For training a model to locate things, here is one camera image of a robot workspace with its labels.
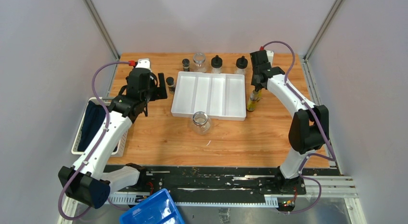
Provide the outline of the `black-lid shaker jar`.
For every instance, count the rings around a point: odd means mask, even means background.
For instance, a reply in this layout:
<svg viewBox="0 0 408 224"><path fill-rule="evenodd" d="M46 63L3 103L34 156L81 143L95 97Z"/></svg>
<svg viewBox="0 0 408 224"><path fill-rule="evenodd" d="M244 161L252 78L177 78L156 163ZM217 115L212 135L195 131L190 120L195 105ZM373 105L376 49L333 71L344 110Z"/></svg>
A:
<svg viewBox="0 0 408 224"><path fill-rule="evenodd" d="M236 60L236 69L234 71L235 74L245 75L246 69L248 66L248 60L245 56L242 56Z"/></svg>
<svg viewBox="0 0 408 224"><path fill-rule="evenodd" d="M211 59L211 73L220 74L222 72L223 60L219 55L216 55Z"/></svg>

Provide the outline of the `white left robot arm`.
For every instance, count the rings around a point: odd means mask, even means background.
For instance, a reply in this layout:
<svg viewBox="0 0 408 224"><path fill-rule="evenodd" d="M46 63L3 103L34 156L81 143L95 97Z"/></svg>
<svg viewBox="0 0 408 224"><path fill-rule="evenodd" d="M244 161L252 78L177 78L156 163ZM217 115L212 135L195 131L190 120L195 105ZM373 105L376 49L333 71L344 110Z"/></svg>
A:
<svg viewBox="0 0 408 224"><path fill-rule="evenodd" d="M137 164L128 163L116 171L104 172L113 150L138 115L148 115L147 104L167 98L163 73L154 74L147 68L135 67L126 80L127 84L107 107L108 117L86 151L71 167L63 166L58 173L67 197L95 209L112 193L127 186L136 192L147 187L146 169Z"/></svg>

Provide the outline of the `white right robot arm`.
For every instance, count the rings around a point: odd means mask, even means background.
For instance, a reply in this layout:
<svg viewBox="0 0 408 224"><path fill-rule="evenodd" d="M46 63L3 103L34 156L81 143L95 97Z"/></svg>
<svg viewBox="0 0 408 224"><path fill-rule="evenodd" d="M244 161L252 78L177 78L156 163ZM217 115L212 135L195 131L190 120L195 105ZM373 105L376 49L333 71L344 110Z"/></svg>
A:
<svg viewBox="0 0 408 224"><path fill-rule="evenodd" d="M275 95L292 116L288 134L291 149L273 182L279 193L287 194L300 183L300 174L311 154L328 140L329 112L326 106L315 105L303 96L280 67L271 65L272 54L267 50L250 53L251 85Z"/></svg>

